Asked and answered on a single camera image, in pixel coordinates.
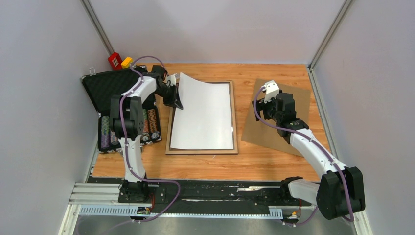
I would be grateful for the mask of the sunflower photo print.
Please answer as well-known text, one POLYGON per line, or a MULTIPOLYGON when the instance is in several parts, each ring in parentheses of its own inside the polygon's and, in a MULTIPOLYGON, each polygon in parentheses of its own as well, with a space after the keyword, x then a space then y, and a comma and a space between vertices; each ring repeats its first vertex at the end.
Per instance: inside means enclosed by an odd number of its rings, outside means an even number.
POLYGON ((229 83, 202 82, 181 73, 178 89, 183 108, 174 112, 170 146, 234 150, 229 83))

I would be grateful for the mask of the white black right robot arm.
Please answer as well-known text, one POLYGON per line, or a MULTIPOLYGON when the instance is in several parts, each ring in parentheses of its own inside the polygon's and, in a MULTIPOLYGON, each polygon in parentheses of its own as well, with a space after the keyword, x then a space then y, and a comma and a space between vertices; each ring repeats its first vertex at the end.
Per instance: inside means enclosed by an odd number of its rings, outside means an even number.
POLYGON ((343 218, 355 221, 355 213, 366 208, 364 179, 361 170, 349 167, 334 157, 315 138, 309 126, 296 116, 292 94, 280 90, 268 91, 261 87, 252 101, 256 121, 277 130, 285 141, 294 147, 320 177, 319 183, 302 177, 283 181, 279 197, 285 204, 300 199, 315 205, 324 218, 343 218))

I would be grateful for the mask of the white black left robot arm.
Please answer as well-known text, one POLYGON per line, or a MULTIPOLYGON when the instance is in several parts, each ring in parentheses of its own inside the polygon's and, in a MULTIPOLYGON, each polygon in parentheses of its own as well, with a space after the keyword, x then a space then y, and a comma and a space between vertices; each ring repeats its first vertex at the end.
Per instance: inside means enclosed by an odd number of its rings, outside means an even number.
POLYGON ((125 163, 125 177, 120 188, 120 201, 145 202, 150 196, 149 180, 141 157, 141 136, 144 132, 143 103, 151 95, 163 98, 165 106, 183 109, 176 77, 169 76, 162 65, 154 65, 151 72, 133 72, 138 81, 126 92, 111 98, 110 129, 121 146, 125 163))

